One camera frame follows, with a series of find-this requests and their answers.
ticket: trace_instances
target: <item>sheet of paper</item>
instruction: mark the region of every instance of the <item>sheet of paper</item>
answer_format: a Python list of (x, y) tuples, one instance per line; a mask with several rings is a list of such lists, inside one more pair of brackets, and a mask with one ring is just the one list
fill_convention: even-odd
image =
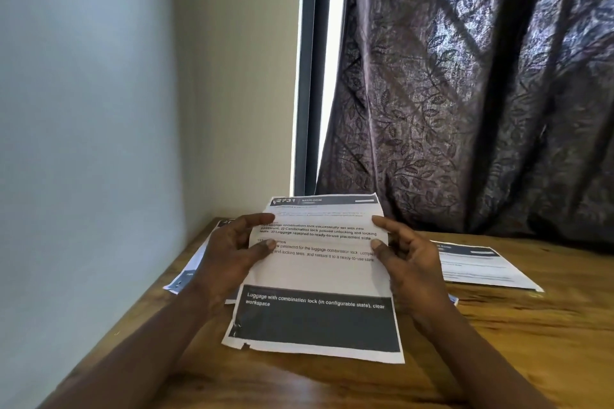
[(389, 276), (370, 241), (377, 196), (272, 198), (275, 221), (255, 228), (250, 245), (278, 246), (244, 281), (222, 343), (402, 364)]
[(441, 269), (446, 281), (508, 286), (543, 292), (538, 284), (492, 248), (439, 241), (434, 243), (439, 248)]
[[(228, 219), (220, 220), (217, 223), (216, 227), (213, 228), (213, 231), (217, 230), (220, 227), (223, 227), (224, 225), (229, 224), (232, 220), (234, 219), (228, 218)], [(181, 273), (178, 274), (175, 277), (175, 279), (171, 281), (169, 284), (167, 284), (166, 286), (163, 286), (162, 287), (163, 289), (166, 289), (167, 291), (170, 291), (173, 294), (179, 294), (181, 290), (185, 288), (185, 285), (187, 285), (190, 282), (190, 280), (194, 276), (194, 272), (196, 272), (196, 269), (200, 265), (200, 262), (203, 260), (204, 251), (207, 249), (207, 244), (209, 244), (209, 238), (211, 238), (211, 235), (207, 236), (207, 239), (205, 239), (203, 244), (194, 253), (194, 255), (185, 265)], [(234, 304), (236, 301), (237, 293), (238, 293), (238, 290), (234, 291), (233, 294), (231, 294), (230, 297), (226, 299), (226, 304)]]

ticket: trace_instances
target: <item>patterned curtain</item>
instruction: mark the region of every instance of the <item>patterned curtain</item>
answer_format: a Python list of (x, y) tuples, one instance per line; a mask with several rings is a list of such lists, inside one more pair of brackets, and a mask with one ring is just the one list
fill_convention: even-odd
[(317, 194), (614, 243), (614, 0), (347, 0)]

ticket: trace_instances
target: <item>person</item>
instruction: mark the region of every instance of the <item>person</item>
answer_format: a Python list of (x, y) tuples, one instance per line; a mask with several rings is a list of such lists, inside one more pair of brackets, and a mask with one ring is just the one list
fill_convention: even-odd
[[(247, 248), (253, 227), (273, 214), (243, 215), (212, 235), (190, 283), (154, 317), (127, 337), (89, 372), (53, 393), (40, 409), (134, 409), (148, 402), (197, 331), (221, 309), (249, 269), (275, 249), (267, 240)], [(476, 409), (552, 409), (450, 303), (437, 247), (410, 227), (384, 217), (397, 248), (372, 241), (388, 270), (397, 301), (433, 343)]]

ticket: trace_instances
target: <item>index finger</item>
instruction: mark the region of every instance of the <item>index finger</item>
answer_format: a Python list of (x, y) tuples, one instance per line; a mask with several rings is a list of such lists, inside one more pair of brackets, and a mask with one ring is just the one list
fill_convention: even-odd
[(241, 215), (239, 218), (231, 221), (226, 227), (236, 234), (240, 234), (245, 230), (248, 230), (258, 225), (267, 225), (272, 223), (275, 219), (275, 215), (268, 213)]
[(390, 220), (386, 217), (380, 217), (379, 215), (374, 215), (372, 220), (376, 227), (380, 227), (385, 229), (387, 232), (394, 233), (398, 235), (399, 238), (402, 238), (404, 241), (409, 243), (422, 239), (418, 233), (404, 223), (395, 222), (394, 220)]

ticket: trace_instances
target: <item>table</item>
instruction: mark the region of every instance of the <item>table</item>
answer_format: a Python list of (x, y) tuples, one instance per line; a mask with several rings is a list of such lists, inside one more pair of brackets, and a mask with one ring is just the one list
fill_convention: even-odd
[[(69, 378), (88, 370), (168, 302), (162, 289), (218, 219), (179, 255)], [(428, 233), (437, 241), (490, 246), (546, 290), (448, 283), (459, 310), (559, 408), (614, 408), (614, 256), (533, 240)], [(465, 398), (411, 318), (397, 310), (406, 364), (234, 350), (220, 342), (225, 306), (194, 338), (152, 408), (463, 407)]]

